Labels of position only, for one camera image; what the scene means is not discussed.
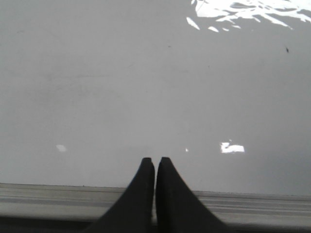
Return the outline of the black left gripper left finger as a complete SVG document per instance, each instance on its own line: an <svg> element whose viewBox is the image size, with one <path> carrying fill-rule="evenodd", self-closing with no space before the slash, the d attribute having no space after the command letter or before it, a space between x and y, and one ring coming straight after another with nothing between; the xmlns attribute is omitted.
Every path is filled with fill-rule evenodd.
<svg viewBox="0 0 311 233"><path fill-rule="evenodd" d="M85 233L148 233L152 224L155 168L145 157L120 198Z"/></svg>

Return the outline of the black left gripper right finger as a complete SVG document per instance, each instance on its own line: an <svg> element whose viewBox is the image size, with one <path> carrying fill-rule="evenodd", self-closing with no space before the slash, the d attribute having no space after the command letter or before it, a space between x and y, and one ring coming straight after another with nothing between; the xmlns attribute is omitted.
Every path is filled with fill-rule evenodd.
<svg viewBox="0 0 311 233"><path fill-rule="evenodd" d="M168 157L161 158L158 166L155 204L161 233L228 232L228 226L199 201Z"/></svg>

